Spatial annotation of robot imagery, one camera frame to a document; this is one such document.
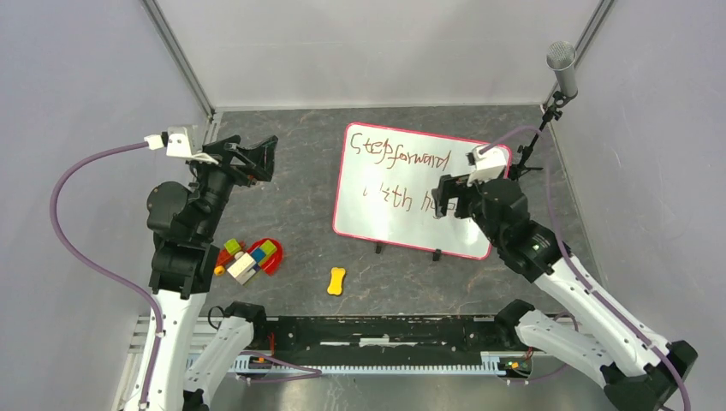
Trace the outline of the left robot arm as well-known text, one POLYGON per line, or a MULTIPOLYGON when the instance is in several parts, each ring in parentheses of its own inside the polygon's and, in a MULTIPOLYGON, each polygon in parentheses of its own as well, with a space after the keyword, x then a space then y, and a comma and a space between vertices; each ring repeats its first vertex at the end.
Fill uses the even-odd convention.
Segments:
POLYGON ((183 159, 194 179, 190 187, 161 183, 146 201, 155 247, 149 282, 153 306, 142 363, 123 407, 207 410, 238 355, 262 347, 269 337, 262 306, 233 302, 212 341, 193 364, 187 362, 220 253, 213 236, 224 208, 235 186, 271 180, 278 138, 248 148, 238 135, 200 147, 180 132, 148 140, 183 159))

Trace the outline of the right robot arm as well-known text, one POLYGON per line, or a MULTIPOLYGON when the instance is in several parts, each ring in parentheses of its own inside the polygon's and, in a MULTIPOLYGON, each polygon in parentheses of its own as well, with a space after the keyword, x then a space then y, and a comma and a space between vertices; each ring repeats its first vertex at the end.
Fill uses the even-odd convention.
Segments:
POLYGON ((455 199, 455 217, 472 220, 510 270, 590 332, 583 335, 516 300, 496 316, 494 336, 501 347, 523 344, 555 356, 597 384, 618 410, 660 410, 675 393, 691 409, 685 381, 698 358, 693 346, 659 335, 586 273, 559 232, 531 218, 517 182, 444 175, 431 194, 437 217, 446 216, 455 199))

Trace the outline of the yellow bone shaped eraser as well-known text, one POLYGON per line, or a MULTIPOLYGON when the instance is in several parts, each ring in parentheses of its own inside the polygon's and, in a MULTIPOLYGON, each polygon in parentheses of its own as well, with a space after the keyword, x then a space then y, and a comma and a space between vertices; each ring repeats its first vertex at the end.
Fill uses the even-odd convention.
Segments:
POLYGON ((340 296, 343 292, 343 283, 347 271, 342 267, 333 267, 330 270, 330 281, 326 292, 328 295, 340 296))

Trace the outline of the pink framed whiteboard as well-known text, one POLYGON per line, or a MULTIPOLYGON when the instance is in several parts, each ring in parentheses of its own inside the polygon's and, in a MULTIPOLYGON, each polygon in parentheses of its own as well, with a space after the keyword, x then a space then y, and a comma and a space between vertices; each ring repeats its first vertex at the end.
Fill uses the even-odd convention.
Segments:
POLYGON ((360 122, 344 133, 333 212, 338 235, 483 260, 491 244, 470 219, 435 216, 431 191, 441 176, 472 171, 476 140, 360 122))

